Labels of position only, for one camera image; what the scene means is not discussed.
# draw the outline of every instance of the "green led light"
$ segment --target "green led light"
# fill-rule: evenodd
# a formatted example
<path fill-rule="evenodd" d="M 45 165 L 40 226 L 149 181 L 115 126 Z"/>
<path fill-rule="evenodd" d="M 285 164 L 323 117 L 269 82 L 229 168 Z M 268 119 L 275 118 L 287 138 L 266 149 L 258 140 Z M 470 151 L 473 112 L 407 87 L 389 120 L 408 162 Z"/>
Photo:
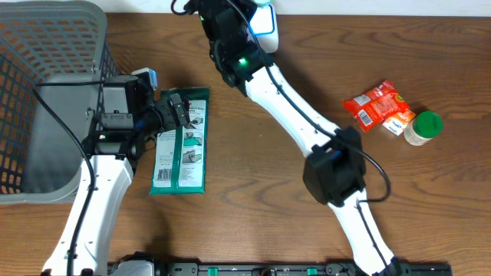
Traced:
<path fill-rule="evenodd" d="M 247 65 L 247 60 L 245 58 L 241 58 L 241 59 L 239 59 L 239 63 L 242 66 L 246 66 Z"/>

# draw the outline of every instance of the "green jar lid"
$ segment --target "green jar lid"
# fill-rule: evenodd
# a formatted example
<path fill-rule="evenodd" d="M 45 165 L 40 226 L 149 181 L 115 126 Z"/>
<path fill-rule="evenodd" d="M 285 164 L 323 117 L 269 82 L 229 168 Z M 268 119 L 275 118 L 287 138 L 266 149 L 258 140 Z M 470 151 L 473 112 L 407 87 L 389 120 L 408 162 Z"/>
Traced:
<path fill-rule="evenodd" d="M 431 139 L 442 132 L 443 121 L 438 114 L 425 111 L 414 119 L 413 129 L 417 135 Z"/>

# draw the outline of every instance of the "basket mesh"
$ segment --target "basket mesh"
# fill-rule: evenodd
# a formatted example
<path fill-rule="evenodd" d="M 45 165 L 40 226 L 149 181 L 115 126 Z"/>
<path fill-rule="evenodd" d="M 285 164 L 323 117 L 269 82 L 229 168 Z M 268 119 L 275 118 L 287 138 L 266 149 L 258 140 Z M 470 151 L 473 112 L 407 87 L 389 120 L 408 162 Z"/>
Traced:
<path fill-rule="evenodd" d="M 22 185 L 36 111 L 34 84 L 58 74 L 98 75 L 100 70 L 104 79 L 118 73 L 104 40 L 104 13 L 97 6 L 29 3 L 0 3 L 0 203 L 8 194 L 59 188 Z M 98 110 L 102 100 L 100 86 Z"/>

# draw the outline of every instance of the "green connector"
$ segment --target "green connector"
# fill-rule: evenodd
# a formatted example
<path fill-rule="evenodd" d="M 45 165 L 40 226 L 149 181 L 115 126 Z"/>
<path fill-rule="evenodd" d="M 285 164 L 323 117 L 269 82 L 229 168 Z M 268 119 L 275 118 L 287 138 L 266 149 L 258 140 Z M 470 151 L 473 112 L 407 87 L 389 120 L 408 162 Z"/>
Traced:
<path fill-rule="evenodd" d="M 317 275 L 317 268 L 307 268 L 307 276 L 315 276 L 315 275 Z"/>
<path fill-rule="evenodd" d="M 208 276 L 218 276 L 218 268 L 208 268 Z"/>

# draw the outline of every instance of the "red snack bag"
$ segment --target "red snack bag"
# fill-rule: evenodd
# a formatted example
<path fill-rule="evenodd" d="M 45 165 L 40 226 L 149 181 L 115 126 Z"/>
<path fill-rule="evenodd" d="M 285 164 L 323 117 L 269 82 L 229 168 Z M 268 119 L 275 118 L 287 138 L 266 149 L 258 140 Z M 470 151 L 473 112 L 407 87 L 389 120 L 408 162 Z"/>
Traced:
<path fill-rule="evenodd" d="M 343 101 L 343 107 L 353 115 L 364 132 L 388 117 L 409 109 L 390 80 L 361 96 Z"/>

